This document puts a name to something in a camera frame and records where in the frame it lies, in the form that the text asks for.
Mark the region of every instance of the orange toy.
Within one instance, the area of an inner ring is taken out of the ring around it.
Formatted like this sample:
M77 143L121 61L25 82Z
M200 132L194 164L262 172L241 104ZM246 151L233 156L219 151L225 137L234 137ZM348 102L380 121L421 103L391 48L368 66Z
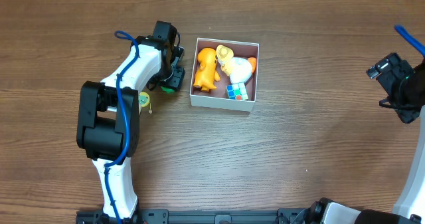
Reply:
M193 86L201 88L203 92L209 92L217 87L214 85L215 81L220 81L220 76L215 70L217 66L217 59L215 50L212 48L203 48L198 54L199 68L195 74L195 81Z
M252 65L252 73L254 74L255 67L257 66L257 59L255 57L248 58L248 62Z

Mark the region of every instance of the orange dog figurine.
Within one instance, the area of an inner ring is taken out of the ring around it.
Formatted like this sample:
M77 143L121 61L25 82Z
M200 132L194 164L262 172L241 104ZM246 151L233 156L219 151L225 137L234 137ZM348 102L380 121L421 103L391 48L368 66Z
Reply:
M220 81L220 76L215 70L217 66L216 52L212 48L203 48L198 54L199 68L195 74L195 88L201 88L203 92L209 92L217 87L215 81Z

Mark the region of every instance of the toy figure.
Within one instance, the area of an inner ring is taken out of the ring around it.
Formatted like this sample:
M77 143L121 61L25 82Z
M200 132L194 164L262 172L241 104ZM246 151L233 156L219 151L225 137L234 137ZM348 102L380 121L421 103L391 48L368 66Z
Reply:
M203 48L198 54L199 68L195 74L193 86L201 88L203 92L209 92L217 87L215 81L220 81L220 76L215 70L217 66L216 52L212 48Z
M250 57L248 60L233 57L232 49L224 45L217 46L217 59L221 65L221 71L230 77L232 84L245 83L255 71L257 59Z

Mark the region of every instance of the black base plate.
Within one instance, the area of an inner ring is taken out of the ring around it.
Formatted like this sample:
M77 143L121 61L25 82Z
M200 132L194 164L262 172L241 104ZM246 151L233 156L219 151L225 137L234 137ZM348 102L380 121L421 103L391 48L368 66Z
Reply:
M302 208L281 208L277 211L168 211L167 209L141 209L124 223L139 224L289 224ZM112 224L101 211L77 212L77 224Z

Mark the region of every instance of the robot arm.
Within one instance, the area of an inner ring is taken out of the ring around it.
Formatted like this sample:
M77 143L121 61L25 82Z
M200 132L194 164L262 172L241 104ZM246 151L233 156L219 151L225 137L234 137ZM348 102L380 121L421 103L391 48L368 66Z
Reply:
M425 47L407 31L395 29L425 57ZM316 201L306 216L306 223L320 224L411 224L425 218L425 59L412 68L398 54L391 53L366 71L370 79L376 79L388 94L379 105L392 108L405 124L418 117L420 135L410 173L392 213L364 210L357 211L329 199Z
M104 193L104 208L98 215L77 213L77 223L115 223L117 209L124 223L138 223L138 200L131 180L131 157L139 141L139 93L149 83L172 90L180 90L185 71L178 66L184 49L174 46L177 30L170 23L158 21L152 36L138 37L139 58L126 70L120 81L124 110L130 128L129 149L121 163L105 168L117 159L124 148L126 132L124 117L116 89L117 74L135 57L132 44L130 54L109 77L101 82L87 81L81 88L78 113L77 144L86 150L98 170ZM116 119L102 118L97 112L116 112Z
M392 212L403 217L415 214L425 218L425 106L420 111L420 133L412 167Z

